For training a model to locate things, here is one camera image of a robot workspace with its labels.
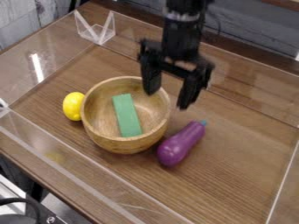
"yellow lemon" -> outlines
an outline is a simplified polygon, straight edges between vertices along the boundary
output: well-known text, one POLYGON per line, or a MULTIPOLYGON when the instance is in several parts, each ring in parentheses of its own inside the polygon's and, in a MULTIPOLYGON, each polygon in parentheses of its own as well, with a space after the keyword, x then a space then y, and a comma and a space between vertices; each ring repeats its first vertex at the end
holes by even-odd
POLYGON ((80 104, 84 94, 69 93, 62 100, 62 113, 72 121, 80 121, 80 104))

